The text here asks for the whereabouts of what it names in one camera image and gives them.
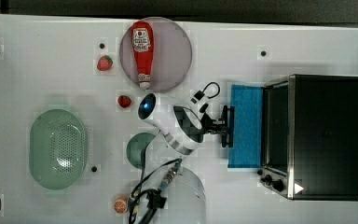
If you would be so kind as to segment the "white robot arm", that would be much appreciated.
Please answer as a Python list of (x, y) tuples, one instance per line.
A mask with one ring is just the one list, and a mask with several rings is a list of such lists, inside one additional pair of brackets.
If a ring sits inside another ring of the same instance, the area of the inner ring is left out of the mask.
[(135, 224), (207, 224), (205, 189), (193, 171), (196, 152), (209, 134), (218, 134), (224, 147), (231, 144), (227, 110), (213, 119), (209, 103), (202, 93), (188, 102), (149, 93), (139, 104), (139, 119), (157, 131), (141, 151), (143, 176), (131, 207)]

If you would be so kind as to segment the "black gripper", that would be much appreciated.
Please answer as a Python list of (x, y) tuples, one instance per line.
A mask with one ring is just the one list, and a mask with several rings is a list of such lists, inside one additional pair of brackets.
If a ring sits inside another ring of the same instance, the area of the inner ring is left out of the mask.
[(206, 109), (208, 104), (204, 104), (200, 108), (200, 113), (202, 114), (201, 124), (205, 133), (209, 134), (220, 134), (224, 131), (224, 119), (212, 119), (207, 113)]

